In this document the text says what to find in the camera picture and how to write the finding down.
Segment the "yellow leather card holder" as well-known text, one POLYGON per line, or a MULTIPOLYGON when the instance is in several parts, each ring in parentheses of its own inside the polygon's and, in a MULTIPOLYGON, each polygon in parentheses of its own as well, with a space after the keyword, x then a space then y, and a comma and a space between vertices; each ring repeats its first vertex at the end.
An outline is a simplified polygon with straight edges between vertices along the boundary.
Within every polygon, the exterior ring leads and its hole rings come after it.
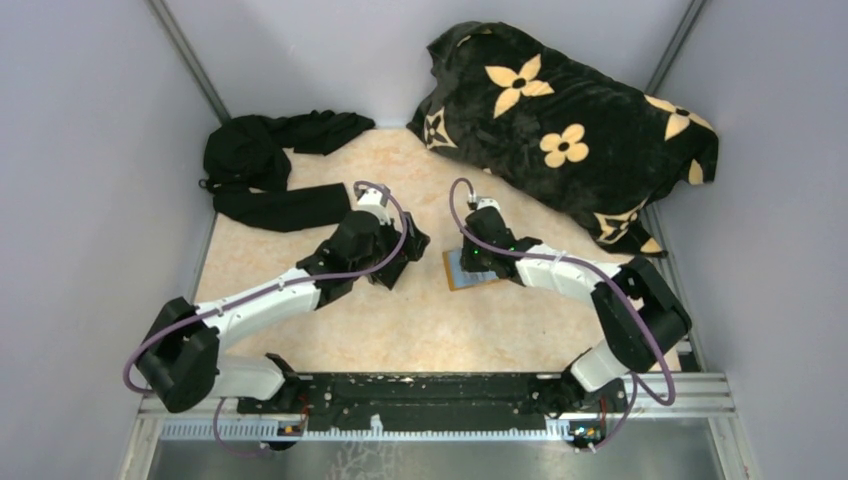
POLYGON ((461 250, 453 249, 442 253, 448 289, 451 292, 498 282, 494 272, 467 272, 460 265, 461 250))

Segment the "black plastic card bin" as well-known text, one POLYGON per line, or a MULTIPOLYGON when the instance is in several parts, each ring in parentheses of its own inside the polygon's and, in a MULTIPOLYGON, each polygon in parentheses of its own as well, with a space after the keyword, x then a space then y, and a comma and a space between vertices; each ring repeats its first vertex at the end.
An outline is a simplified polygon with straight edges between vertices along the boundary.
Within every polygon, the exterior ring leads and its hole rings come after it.
POLYGON ((412 262, 422 259, 430 237, 418 227, 412 226, 407 231, 401 250, 382 269, 368 275, 372 285, 382 286, 392 290, 397 284, 406 267, 412 262))

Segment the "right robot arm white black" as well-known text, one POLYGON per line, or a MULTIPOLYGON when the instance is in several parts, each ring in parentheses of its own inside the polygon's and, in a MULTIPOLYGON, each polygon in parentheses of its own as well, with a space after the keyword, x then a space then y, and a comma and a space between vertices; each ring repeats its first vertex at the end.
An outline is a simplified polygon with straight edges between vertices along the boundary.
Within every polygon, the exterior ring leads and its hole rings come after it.
POLYGON ((563 398, 576 412, 590 411, 612 380, 647 372, 691 330, 686 309, 644 257, 596 262, 533 237, 516 238, 494 202, 473 204, 461 232, 463 270, 492 272, 594 308, 603 338, 565 370, 563 398))

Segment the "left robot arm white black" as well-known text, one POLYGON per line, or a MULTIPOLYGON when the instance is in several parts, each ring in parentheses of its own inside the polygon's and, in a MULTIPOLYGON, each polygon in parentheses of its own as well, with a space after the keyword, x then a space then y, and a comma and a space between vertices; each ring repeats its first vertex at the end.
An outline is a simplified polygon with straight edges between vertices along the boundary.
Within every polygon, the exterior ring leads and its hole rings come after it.
POLYGON ((288 364, 276 354, 238 357, 226 350, 339 300, 361 277, 392 289, 429 244, 408 212, 396 226, 373 213, 352 211, 312 254, 273 280, 199 305, 183 297, 168 301, 130 363, 170 413, 188 411, 207 398, 252 399, 277 414, 288 413, 300 399, 288 364))

